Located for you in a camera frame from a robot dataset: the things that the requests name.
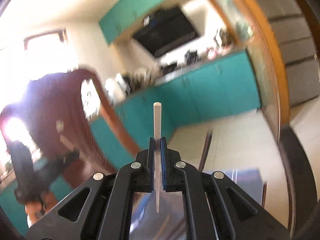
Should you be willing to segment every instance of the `black range hood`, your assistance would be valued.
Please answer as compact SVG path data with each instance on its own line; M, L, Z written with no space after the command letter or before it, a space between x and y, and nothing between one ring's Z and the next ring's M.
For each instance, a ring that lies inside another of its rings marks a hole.
M156 58L199 38L199 34L179 7L159 10L146 19L148 24L132 37Z

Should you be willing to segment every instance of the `floor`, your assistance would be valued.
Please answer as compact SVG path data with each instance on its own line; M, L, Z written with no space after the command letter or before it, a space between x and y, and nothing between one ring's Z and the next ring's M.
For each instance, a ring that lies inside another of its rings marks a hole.
M250 111L181 127L175 131L168 147L180 152L184 161L198 168L208 129L213 130L213 136L204 172L259 168L263 181L267 182L265 209L287 226L286 177L278 147L263 114Z
M320 198L320 97L291 109L290 125L309 159Z

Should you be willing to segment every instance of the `teal cabinet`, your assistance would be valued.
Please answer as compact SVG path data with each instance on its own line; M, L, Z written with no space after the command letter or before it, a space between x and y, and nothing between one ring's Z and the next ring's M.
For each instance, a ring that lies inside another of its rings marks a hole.
M230 114L261 107L256 78L246 52L221 60L218 63L218 73L230 104Z
M226 89L217 72L217 63L208 64L186 76L186 84L201 121L231 115Z
M160 102L162 104L162 115L161 115L161 135L166 138L170 138L174 132L174 125L169 115L171 106L167 105L162 97L160 96L156 87L145 90L141 93L144 108L142 111L143 118L147 121L147 131L149 137L153 137L153 104Z
M27 224L25 206L17 202L13 192L17 187L18 184L15 180L0 193L0 206L17 231L22 236L25 236L29 227ZM58 177L50 186L50 191L53 192L58 201L62 200L72 190L73 189L62 176Z
M186 88L185 77L177 78L158 87L163 105L175 128L200 122L197 106Z
M162 1L164 0L119 0L100 20L102 32L108 43Z
M118 141L102 117L90 123L90 130L107 160L117 169L133 162L134 158Z
M115 108L127 132L135 140L140 149L147 149L149 146L150 133L148 132L148 128L150 125L145 118L144 109L145 105L139 95L132 95L132 97Z

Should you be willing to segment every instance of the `ceiling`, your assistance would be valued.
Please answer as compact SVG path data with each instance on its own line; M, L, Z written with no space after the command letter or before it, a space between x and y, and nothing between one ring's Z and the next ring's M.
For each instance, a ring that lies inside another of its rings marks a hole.
M11 0L0 17L0 30L30 28L67 20L99 20L117 1Z

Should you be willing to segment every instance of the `white rod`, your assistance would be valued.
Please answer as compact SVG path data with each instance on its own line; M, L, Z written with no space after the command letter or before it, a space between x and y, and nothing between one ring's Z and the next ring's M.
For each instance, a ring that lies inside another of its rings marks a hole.
M156 141L155 149L155 190L156 190L156 211L159 213L160 201L160 180L161 180L161 156L160 156L160 139L161 139L161 103L153 104L153 128L154 138Z

